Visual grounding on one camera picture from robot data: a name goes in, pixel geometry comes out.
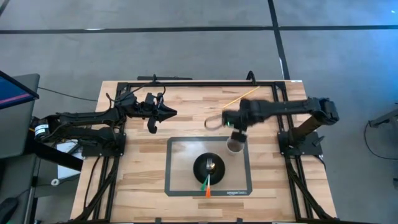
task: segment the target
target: black bowl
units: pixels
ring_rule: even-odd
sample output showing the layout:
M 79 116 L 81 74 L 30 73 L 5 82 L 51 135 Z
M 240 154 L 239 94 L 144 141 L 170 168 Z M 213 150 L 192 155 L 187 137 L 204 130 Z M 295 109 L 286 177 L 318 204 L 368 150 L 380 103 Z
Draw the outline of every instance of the black bowl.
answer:
M 207 159 L 212 159 L 215 164 L 215 168 L 210 172 L 210 185 L 214 185 L 220 182 L 225 174 L 224 161 L 217 154 L 207 152 L 197 157 L 193 163 L 193 174 L 199 182 L 204 183 L 208 175 L 206 170 Z

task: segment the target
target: yellow stick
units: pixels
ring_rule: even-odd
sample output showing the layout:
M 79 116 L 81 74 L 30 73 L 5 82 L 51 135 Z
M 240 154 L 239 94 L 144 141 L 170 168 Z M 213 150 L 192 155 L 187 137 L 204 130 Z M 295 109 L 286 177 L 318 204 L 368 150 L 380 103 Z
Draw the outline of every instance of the yellow stick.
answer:
M 254 89 L 248 91 L 247 93 L 243 94 L 242 96 L 240 96 L 238 99 L 231 101 L 230 103 L 228 103 L 227 105 L 223 106 L 223 109 L 225 109 L 227 106 L 237 102 L 238 100 L 240 100 L 241 98 L 244 98 L 245 96 L 247 96 L 248 94 L 256 91 L 258 88 L 260 88 L 260 86 L 255 87 Z

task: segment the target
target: computer monitor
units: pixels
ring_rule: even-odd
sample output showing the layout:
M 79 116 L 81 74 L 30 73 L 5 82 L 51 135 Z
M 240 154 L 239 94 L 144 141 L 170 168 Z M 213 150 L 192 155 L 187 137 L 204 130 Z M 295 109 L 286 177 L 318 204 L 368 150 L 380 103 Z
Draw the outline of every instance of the computer monitor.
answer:
M 39 99 L 39 95 L 0 71 L 0 109 Z

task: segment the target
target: wooden tabletop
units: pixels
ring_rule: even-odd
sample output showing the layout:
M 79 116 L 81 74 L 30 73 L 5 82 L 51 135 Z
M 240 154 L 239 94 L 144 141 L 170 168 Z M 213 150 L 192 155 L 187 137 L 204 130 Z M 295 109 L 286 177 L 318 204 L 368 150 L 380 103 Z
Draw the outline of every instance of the wooden tabletop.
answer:
M 97 111 L 108 108 L 109 101 L 105 93 L 114 96 L 117 84 L 117 81 L 103 82 Z M 302 82 L 286 81 L 286 87 L 289 100 L 306 98 Z M 167 87 L 164 103 L 177 110 L 178 115 L 161 124 L 157 123 L 157 134 L 148 132 L 147 120 L 127 119 L 127 143 L 119 163 L 111 221 L 154 222 L 156 217 L 161 217 L 163 222 L 233 222 L 238 217 L 247 222 L 294 221 L 285 161 L 279 154 L 276 137 L 279 129 L 275 116 L 248 129 L 253 188 L 250 195 L 212 198 L 169 197 L 164 192 L 167 140 L 170 137 L 182 136 L 229 136 L 232 129 L 208 131 L 203 122 L 209 116 L 220 114 L 224 105 L 252 89 L 250 86 Z M 143 101 L 147 92 L 156 95 L 163 92 L 163 88 L 144 87 L 135 92 L 135 95 L 139 101 Z M 273 101 L 271 87 L 262 86 L 246 98 Z M 232 110 L 238 108 L 239 102 L 228 107 Z M 293 115 L 295 126 L 308 117 L 307 114 Z M 84 196 L 95 159 L 88 158 L 83 163 L 71 218 L 75 218 L 83 210 Z M 335 216 L 323 165 L 313 156 L 302 156 L 302 160 L 309 191 L 327 213 Z M 101 166 L 102 159 L 94 171 L 88 201 L 98 188 Z M 302 194 L 299 189 L 297 192 L 301 214 L 305 216 Z M 102 201 L 100 218 L 104 217 L 107 194 L 106 192 Z

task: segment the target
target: concrete floor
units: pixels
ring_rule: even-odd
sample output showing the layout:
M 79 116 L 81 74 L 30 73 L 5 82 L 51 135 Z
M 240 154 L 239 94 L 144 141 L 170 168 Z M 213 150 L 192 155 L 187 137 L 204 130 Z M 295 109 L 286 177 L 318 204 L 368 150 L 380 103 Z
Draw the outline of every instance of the concrete floor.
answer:
M 393 0 L 274 0 L 280 26 L 398 24 Z M 266 0 L 11 0 L 0 29 L 86 29 L 168 26 L 270 26 Z M 342 220 L 396 223 L 398 163 L 366 149 L 363 129 L 398 102 L 398 30 L 283 31 L 291 79 L 308 96 L 336 102 L 341 120 L 320 128 L 326 172 Z M 141 34 L 0 35 L 0 69 L 10 75 L 41 74 L 40 86 L 96 99 L 103 80 L 138 75 L 194 79 L 280 80 L 273 31 Z M 34 115 L 89 111 L 95 103 L 39 91 Z M 388 125 L 368 130 L 376 153 L 398 157 Z M 44 176 L 53 174 L 43 168 Z M 76 183 L 39 200 L 37 218 L 66 221 Z M 59 203 L 56 209 L 54 202 Z

